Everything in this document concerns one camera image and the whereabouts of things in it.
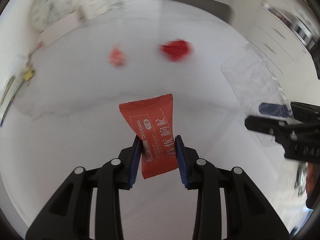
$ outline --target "white wall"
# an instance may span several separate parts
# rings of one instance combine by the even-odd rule
[[[12,73],[15,57],[36,50],[38,33],[29,24],[33,0],[10,0],[0,15],[0,91]],[[89,0],[79,0],[79,5]]]

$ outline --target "white tabletop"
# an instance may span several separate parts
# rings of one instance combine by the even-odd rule
[[[193,54],[170,62],[158,46],[184,39]],[[77,166],[102,166],[135,137],[118,105],[172,93],[173,132],[216,167],[242,167],[270,198],[283,161],[280,145],[263,147],[220,67],[248,43],[231,26],[189,5],[135,0],[82,23],[34,53],[36,75],[18,92],[0,130],[0,171],[8,194],[30,225]],[[127,64],[108,61],[120,44]],[[197,191],[179,171],[120,192],[125,239],[191,239]]]

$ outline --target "transparent plastic sheet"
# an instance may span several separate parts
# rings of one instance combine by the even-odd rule
[[[125,40],[124,35],[124,15],[131,0],[111,0],[110,9],[112,10],[113,17],[115,18],[115,32],[118,36],[118,42],[116,45],[121,46],[121,43]]]
[[[110,10],[125,8],[131,0],[91,0],[79,6],[81,17],[89,21]]]
[[[268,64],[251,44],[247,44],[244,50],[245,53],[241,51],[241,54],[228,59],[221,66],[221,71],[245,114],[294,124],[290,102]],[[273,144],[273,137],[256,135],[263,146]]]

